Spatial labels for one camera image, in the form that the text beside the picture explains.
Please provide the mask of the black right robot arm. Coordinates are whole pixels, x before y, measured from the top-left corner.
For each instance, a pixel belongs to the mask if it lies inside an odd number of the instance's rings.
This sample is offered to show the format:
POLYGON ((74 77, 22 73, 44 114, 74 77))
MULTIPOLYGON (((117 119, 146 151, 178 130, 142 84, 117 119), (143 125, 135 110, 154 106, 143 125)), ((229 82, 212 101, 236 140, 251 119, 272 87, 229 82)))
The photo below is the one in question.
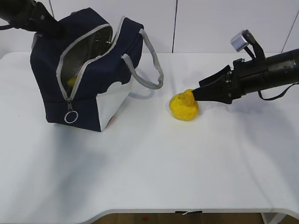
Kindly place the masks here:
POLYGON ((196 101, 214 101, 231 104, 249 93, 258 93, 265 100, 262 91, 286 85, 291 88, 299 83, 298 49, 245 61, 234 60, 232 66, 225 66, 214 75, 199 81, 199 88, 192 91, 196 101))

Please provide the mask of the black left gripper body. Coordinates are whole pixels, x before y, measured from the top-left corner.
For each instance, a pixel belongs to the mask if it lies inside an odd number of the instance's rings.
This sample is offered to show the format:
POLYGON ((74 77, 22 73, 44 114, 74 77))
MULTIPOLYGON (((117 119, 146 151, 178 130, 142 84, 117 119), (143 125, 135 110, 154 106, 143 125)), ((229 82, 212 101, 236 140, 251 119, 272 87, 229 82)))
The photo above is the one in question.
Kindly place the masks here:
POLYGON ((39 1, 21 0, 21 8, 14 16, 14 28, 48 32, 50 29, 50 14, 44 4, 39 1))

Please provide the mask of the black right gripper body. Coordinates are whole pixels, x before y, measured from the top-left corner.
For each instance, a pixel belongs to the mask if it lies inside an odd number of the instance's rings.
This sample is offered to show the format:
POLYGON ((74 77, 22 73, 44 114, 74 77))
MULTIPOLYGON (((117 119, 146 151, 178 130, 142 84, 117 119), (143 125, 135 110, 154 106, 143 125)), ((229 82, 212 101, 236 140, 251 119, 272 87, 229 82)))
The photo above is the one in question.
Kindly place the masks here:
POLYGON ((242 96, 269 88, 269 68, 265 59, 243 62, 233 61, 233 68, 225 67, 225 99, 235 100, 242 96))

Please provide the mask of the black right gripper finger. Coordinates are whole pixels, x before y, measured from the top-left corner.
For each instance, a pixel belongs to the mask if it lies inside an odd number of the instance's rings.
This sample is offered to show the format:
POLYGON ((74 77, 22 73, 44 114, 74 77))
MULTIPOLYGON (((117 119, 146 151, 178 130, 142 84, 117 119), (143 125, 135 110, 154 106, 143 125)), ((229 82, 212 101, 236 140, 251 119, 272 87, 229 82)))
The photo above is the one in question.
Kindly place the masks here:
POLYGON ((222 77, 223 75, 226 75, 228 72, 231 71, 231 68, 229 65, 225 66, 223 69, 221 69, 220 71, 218 71, 217 73, 204 78, 202 80, 199 81, 199 86, 203 87, 206 86, 214 81, 216 81, 217 79, 219 79, 220 77, 222 77))
POLYGON ((222 86, 207 85, 192 90, 193 97, 196 101, 212 101, 225 104, 232 104, 232 97, 222 86))

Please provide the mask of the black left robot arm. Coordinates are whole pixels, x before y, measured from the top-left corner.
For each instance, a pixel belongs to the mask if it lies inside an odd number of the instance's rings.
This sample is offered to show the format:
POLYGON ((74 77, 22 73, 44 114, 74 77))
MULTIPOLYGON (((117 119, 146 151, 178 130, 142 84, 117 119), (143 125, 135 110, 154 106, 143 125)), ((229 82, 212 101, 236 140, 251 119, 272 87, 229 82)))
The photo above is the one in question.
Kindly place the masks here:
POLYGON ((0 2, 0 18, 8 23, 1 25, 1 30, 15 28, 52 37, 64 35, 63 25, 39 1, 2 0, 0 2))

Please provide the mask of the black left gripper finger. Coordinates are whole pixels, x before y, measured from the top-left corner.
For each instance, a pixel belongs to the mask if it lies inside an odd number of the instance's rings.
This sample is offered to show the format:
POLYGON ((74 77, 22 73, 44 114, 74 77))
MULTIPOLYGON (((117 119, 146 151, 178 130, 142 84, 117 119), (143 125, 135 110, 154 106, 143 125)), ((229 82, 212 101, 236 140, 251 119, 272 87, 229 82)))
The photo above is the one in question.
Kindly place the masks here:
POLYGON ((64 35, 64 26, 48 12, 41 12, 36 15, 36 18, 36 32, 52 37, 62 37, 64 35))

